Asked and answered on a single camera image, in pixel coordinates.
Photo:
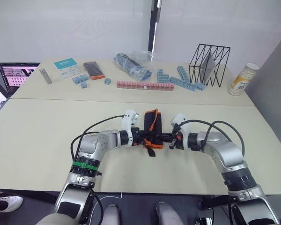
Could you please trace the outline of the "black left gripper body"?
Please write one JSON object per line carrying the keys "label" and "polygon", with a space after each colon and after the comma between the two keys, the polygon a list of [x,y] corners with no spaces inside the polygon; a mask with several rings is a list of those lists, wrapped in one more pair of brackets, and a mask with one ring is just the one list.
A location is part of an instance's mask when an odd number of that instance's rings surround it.
{"label": "black left gripper body", "polygon": [[131,127],[131,132],[132,132],[132,136],[133,136],[133,142],[132,142],[132,146],[137,146],[137,145],[143,145],[140,143],[141,138],[143,136],[140,136],[140,128],[139,127]]}

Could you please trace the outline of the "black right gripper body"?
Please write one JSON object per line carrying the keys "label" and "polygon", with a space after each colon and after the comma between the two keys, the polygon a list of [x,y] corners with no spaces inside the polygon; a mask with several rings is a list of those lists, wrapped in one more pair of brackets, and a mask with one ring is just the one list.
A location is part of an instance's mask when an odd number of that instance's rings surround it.
{"label": "black right gripper body", "polygon": [[170,149],[179,149],[183,150],[184,149],[184,144],[183,144],[183,134],[181,132],[178,132],[177,134],[171,134],[171,143],[169,145]]}

